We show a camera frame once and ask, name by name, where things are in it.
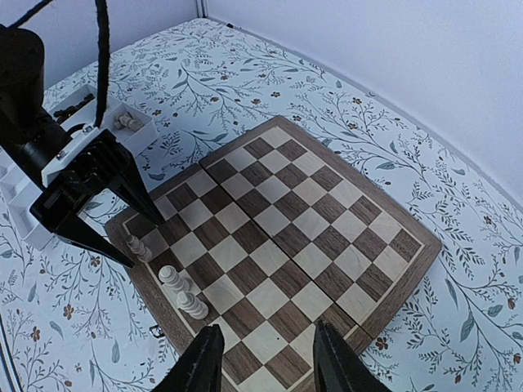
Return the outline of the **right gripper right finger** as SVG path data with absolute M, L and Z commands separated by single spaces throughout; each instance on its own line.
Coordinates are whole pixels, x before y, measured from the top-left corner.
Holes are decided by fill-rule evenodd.
M 316 391 L 390 392 L 331 323 L 318 321 L 313 342 Z

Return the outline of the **wooden chessboard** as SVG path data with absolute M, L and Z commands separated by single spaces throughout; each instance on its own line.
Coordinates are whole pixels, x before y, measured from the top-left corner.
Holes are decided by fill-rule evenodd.
M 285 118 L 247 131 L 152 191 L 165 222 L 127 208 L 105 226 L 156 325 L 183 352 L 218 325 L 224 391 L 311 391 L 318 321 L 356 352 L 422 280 L 440 241 L 332 150 Z M 140 262 L 126 237 L 152 251 Z M 191 318 L 158 278 L 172 265 L 208 306 Z

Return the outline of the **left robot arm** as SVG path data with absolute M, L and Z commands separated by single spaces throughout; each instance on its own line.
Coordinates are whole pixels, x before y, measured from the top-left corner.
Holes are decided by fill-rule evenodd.
M 152 223 L 164 218 L 115 135 L 97 125 L 70 135 L 43 108 L 44 56 L 36 33 L 1 28 L 1 146 L 41 191 L 29 208 L 39 224 L 66 243 L 131 268 L 133 260 L 78 214 L 110 189 Z

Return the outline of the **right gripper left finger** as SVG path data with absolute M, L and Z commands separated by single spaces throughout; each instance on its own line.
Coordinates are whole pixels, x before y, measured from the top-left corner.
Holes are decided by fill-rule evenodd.
M 203 327 L 154 392 L 221 391 L 225 340 L 218 325 Z

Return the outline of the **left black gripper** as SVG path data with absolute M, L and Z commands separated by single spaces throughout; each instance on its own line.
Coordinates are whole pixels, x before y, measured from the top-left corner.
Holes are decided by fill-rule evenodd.
M 89 200 L 104 189 L 110 189 L 153 224 L 165 222 L 148 194 L 133 156 L 108 130 L 102 131 L 58 174 L 29 211 L 65 242 L 132 268 L 134 262 L 129 257 L 78 216 Z

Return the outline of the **light chess piece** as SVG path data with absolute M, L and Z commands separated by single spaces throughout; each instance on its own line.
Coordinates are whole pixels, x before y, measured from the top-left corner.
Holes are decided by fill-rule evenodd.
M 192 292 L 178 292 L 177 306 L 193 319 L 201 320 L 208 316 L 208 306 Z
M 142 262 L 147 263 L 152 260 L 152 251 L 135 235 L 128 235 L 126 237 L 126 244 L 132 254 Z
M 190 281 L 181 276 L 172 265 L 164 265 L 159 270 L 158 278 L 162 285 L 174 293 L 188 292 L 190 290 Z

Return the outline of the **white divided tray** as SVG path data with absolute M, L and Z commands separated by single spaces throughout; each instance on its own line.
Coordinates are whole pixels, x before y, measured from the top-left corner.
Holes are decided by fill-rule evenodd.
M 87 147 L 104 130 L 110 131 L 117 142 L 127 148 L 134 157 L 159 137 L 151 116 L 112 96 L 107 97 L 107 107 L 100 128 L 93 127 L 95 117 L 96 102 L 91 100 L 61 124 L 66 131 L 78 124 L 81 127 L 73 133 L 72 145 L 64 147 L 38 176 L 45 186 L 48 186 L 60 171 L 66 169 L 81 149 Z M 54 237 L 54 234 L 30 213 L 31 205 L 41 193 L 37 185 L 5 151 L 2 151 L 1 195 L 7 205 L 10 222 L 16 227 L 21 239 L 38 251 L 41 251 Z

